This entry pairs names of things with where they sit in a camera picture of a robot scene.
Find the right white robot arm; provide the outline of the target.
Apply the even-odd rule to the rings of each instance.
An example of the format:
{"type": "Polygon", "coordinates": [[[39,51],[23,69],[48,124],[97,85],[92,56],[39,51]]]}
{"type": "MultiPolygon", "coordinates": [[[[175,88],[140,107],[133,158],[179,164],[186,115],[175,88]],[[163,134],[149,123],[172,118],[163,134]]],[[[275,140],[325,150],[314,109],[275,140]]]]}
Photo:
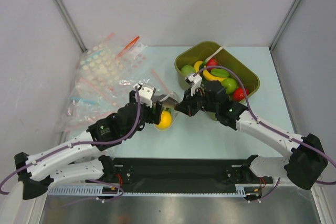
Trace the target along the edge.
{"type": "Polygon", "coordinates": [[[254,183],[260,177],[287,177],[301,189],[309,190],[328,165],[319,138],[289,133],[252,114],[247,106],[232,101],[219,81],[204,88],[191,86],[175,109],[188,116],[198,111],[213,113],[218,122],[255,137],[281,154],[281,157],[252,155],[242,169],[243,179],[254,183]]]}

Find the orange toy fruit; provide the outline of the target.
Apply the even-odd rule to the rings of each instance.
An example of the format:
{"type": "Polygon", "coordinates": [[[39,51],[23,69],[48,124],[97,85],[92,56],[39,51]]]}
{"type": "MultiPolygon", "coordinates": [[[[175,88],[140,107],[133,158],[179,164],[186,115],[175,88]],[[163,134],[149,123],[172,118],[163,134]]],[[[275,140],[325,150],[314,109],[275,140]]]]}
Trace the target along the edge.
{"type": "Polygon", "coordinates": [[[159,130],[166,130],[168,129],[173,123],[173,117],[170,111],[163,110],[161,113],[161,119],[155,127],[159,130]]]}

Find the clear white-dotted zip bag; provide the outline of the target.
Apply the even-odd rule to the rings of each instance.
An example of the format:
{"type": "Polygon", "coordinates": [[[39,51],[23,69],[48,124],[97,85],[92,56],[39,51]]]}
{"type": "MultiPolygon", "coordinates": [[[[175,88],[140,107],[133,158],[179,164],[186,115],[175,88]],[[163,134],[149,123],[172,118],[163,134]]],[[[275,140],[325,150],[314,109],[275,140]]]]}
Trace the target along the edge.
{"type": "Polygon", "coordinates": [[[146,124],[153,124],[158,130],[167,130],[177,116],[174,109],[177,100],[174,92],[156,94],[154,86],[136,83],[130,91],[129,102],[114,116],[117,128],[127,133],[133,127],[141,131],[146,124]]]}

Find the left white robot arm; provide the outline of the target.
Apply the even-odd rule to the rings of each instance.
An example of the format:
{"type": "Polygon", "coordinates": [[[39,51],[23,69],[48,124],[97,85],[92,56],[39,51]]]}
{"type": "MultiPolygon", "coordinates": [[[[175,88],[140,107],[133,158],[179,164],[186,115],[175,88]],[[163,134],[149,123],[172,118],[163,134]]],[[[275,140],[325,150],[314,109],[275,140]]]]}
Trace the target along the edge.
{"type": "Polygon", "coordinates": [[[61,182],[112,182],[116,168],[112,159],[102,152],[130,139],[145,124],[158,124],[163,110],[158,96],[146,100],[139,92],[131,91],[129,103],[72,140],[39,154],[16,154],[14,160],[18,181],[23,183],[23,199],[37,198],[61,182]]]}

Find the grey toy fish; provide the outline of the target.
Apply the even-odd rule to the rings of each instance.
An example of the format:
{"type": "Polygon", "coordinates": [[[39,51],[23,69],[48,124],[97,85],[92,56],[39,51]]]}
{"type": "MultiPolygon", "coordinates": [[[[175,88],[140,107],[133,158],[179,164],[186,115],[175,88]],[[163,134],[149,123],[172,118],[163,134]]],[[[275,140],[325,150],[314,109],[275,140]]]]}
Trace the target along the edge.
{"type": "Polygon", "coordinates": [[[160,102],[162,103],[162,106],[164,108],[175,108],[175,106],[178,104],[178,102],[173,99],[172,97],[165,97],[164,99],[161,99],[160,102]]]}

